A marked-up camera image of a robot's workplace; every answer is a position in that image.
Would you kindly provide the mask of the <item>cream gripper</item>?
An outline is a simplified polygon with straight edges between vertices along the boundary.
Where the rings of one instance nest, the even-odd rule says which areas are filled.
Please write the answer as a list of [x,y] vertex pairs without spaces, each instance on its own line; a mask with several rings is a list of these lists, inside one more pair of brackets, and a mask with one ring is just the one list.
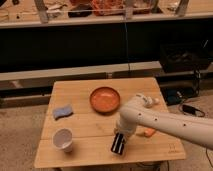
[[134,133],[135,130],[134,129],[125,129],[125,128],[121,128],[119,125],[116,125],[114,128],[114,133],[117,134],[122,134],[124,136],[125,140],[128,140]]

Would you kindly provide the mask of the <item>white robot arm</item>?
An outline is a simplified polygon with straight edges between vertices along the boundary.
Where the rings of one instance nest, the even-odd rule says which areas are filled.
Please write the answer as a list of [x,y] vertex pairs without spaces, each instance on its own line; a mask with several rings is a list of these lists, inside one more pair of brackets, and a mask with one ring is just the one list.
[[116,132],[128,140],[140,125],[213,150],[213,119],[152,110],[157,102],[141,93],[134,95],[119,109]]

